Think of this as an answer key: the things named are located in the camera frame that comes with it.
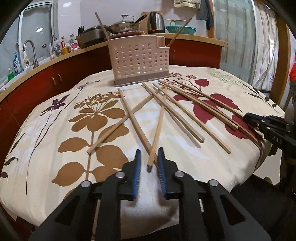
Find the wooden countertop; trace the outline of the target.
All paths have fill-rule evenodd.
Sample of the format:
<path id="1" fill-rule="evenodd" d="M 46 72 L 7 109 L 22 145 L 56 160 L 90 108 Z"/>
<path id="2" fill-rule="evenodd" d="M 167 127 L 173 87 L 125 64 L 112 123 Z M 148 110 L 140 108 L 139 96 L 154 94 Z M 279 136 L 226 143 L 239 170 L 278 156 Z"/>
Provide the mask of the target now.
<path id="1" fill-rule="evenodd" d="M 180 34 L 170 46 L 171 65 L 219 68 L 228 43 L 209 37 Z M 65 92 L 85 77 L 111 69 L 107 43 L 68 53 L 29 71 L 11 82 L 1 100 L 43 102 Z"/>

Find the window with frame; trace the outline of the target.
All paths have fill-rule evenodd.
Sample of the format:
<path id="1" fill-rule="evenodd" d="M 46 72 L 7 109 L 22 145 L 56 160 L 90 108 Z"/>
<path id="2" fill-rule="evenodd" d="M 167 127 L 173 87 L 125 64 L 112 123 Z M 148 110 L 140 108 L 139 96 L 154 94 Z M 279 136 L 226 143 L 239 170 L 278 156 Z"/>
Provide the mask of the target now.
<path id="1" fill-rule="evenodd" d="M 13 53 L 17 52 L 20 63 L 23 63 L 23 45 L 26 40 L 27 55 L 30 67 L 34 58 L 39 65 L 49 58 L 49 52 L 43 45 L 50 46 L 55 35 L 55 1 L 33 1 L 16 17 L 1 41 L 1 83 L 8 80 L 8 66 L 14 71 Z"/>

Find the small green soap bottle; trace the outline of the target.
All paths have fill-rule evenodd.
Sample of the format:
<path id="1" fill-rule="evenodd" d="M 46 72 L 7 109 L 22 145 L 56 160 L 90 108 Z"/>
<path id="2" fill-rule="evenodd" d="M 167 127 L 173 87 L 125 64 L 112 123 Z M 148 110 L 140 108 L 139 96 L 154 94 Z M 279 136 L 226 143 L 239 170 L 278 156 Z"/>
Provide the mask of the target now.
<path id="1" fill-rule="evenodd" d="M 14 78 L 14 72 L 10 66 L 8 66 L 8 81 L 11 81 Z"/>

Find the white spray bottle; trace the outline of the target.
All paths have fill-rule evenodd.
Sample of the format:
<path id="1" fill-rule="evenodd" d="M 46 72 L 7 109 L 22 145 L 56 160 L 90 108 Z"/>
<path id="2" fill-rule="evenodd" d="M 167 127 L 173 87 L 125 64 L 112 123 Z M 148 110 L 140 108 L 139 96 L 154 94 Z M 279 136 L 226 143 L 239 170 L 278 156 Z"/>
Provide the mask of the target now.
<path id="1" fill-rule="evenodd" d="M 29 57 L 27 55 L 27 48 L 25 47 L 25 49 L 23 50 L 23 68 L 27 69 L 30 66 L 30 60 Z"/>

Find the glass sliding door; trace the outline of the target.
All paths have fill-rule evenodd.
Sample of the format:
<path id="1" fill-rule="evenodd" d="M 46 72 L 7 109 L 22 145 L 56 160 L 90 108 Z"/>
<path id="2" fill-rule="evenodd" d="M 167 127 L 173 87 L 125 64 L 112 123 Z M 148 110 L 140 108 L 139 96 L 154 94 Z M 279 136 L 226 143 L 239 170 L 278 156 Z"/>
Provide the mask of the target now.
<path id="1" fill-rule="evenodd" d="M 275 13 L 260 1 L 214 1 L 215 37 L 228 43 L 220 68 L 269 92 L 278 64 Z"/>

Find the pink perforated utensil holder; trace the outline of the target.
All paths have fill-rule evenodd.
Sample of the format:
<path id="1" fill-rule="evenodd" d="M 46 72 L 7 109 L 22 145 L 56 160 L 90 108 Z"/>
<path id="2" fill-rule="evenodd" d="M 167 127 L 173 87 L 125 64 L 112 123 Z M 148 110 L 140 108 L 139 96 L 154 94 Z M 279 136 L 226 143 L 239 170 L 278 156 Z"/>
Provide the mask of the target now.
<path id="1" fill-rule="evenodd" d="M 164 36 L 136 35 L 107 42 L 116 87 L 169 77 L 170 48 Z"/>

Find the black rice cooker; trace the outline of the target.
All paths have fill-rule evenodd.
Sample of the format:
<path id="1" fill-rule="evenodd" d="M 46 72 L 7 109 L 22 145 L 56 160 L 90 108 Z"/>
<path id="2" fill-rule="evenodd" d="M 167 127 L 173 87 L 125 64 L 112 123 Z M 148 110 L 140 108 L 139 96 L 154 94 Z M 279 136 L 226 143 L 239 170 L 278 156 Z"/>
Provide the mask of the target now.
<path id="1" fill-rule="evenodd" d="M 83 48 L 87 48 L 106 40 L 106 35 L 101 26 L 94 26 L 81 33 Z"/>

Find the white enamel basin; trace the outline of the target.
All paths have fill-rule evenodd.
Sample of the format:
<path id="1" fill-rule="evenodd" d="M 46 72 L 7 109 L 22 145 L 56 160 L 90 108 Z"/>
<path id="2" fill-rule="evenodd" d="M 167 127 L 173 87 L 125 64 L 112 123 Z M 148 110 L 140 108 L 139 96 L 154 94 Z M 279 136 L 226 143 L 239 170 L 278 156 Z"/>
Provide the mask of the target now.
<path id="1" fill-rule="evenodd" d="M 187 20 L 171 20 L 171 19 L 167 19 L 167 21 L 169 22 L 170 26 L 183 26 Z"/>

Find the red white snack bag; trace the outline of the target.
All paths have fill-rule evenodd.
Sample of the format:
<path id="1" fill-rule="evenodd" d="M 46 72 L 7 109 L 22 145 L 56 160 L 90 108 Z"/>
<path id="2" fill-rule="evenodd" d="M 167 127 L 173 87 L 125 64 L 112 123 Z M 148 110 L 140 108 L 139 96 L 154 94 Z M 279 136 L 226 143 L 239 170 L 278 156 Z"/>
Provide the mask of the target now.
<path id="1" fill-rule="evenodd" d="M 69 46 L 70 46 L 71 52 L 75 52 L 77 50 L 80 50 L 78 41 L 76 39 L 70 39 Z"/>

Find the teal plastic colander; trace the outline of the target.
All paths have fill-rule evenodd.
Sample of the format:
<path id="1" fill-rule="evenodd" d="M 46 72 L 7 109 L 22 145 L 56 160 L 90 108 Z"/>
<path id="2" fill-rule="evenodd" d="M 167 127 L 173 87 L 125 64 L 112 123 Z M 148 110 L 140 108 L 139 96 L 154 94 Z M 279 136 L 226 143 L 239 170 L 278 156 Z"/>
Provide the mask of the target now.
<path id="1" fill-rule="evenodd" d="M 171 34 L 177 34 L 181 28 L 183 26 L 181 25 L 168 25 L 166 26 L 166 29 L 168 30 L 169 33 Z M 186 26 L 184 27 L 184 29 L 182 29 L 182 31 L 180 32 L 181 34 L 186 34 L 186 35 L 194 35 L 194 33 L 196 32 L 196 28 L 194 27 L 189 27 L 189 26 Z"/>

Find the blue detergent bottle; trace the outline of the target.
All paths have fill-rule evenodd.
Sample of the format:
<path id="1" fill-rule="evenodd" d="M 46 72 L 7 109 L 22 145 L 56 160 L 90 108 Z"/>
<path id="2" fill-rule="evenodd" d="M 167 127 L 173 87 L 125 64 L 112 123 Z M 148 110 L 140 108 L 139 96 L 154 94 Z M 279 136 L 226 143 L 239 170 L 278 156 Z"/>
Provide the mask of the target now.
<path id="1" fill-rule="evenodd" d="M 18 53 L 14 52 L 13 56 L 14 56 L 14 60 L 13 60 L 14 72 L 15 72 L 15 75 L 18 75 L 18 74 L 22 73 L 22 66 L 20 63 Z"/>

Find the white plastic cup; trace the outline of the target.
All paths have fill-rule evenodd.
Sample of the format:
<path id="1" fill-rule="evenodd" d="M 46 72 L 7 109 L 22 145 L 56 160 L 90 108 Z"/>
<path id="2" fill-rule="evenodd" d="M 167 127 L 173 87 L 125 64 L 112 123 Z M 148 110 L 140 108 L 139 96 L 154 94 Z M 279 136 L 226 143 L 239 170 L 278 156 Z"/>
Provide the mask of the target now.
<path id="1" fill-rule="evenodd" d="M 197 20 L 197 36 L 207 37 L 207 22 Z"/>

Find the orange oil bottle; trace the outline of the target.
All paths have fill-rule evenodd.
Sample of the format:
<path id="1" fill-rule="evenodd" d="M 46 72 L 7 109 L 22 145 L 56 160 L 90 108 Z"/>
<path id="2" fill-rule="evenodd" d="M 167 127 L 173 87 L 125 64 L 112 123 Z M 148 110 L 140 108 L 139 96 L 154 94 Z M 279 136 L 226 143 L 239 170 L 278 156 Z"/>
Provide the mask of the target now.
<path id="1" fill-rule="evenodd" d="M 61 37 L 60 47 L 62 55 L 66 55 L 71 52 L 71 47 L 68 45 L 68 42 L 64 36 Z"/>

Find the dark grey hanging cloth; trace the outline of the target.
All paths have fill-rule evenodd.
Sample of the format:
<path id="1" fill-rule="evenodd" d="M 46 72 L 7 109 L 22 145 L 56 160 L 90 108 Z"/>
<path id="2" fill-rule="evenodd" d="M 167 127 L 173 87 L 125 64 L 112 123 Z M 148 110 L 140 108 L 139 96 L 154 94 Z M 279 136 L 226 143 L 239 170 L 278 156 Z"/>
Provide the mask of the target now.
<path id="1" fill-rule="evenodd" d="M 214 27 L 214 17 L 211 11 L 209 0 L 200 0 L 200 8 L 197 13 L 197 20 L 206 21 L 206 28 L 210 30 Z"/>

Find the steel wok with lid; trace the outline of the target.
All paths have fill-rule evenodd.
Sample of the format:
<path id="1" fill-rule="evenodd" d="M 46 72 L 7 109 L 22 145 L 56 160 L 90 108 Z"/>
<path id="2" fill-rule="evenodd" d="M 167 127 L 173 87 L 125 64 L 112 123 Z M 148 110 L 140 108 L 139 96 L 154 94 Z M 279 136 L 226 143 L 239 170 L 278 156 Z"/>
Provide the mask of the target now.
<path id="1" fill-rule="evenodd" d="M 132 15 L 121 15 L 122 20 L 114 23 L 107 27 L 107 30 L 112 34 L 119 34 L 129 31 L 139 31 L 140 30 L 140 22 L 144 20 L 148 14 L 145 14 L 135 20 L 135 17 Z"/>

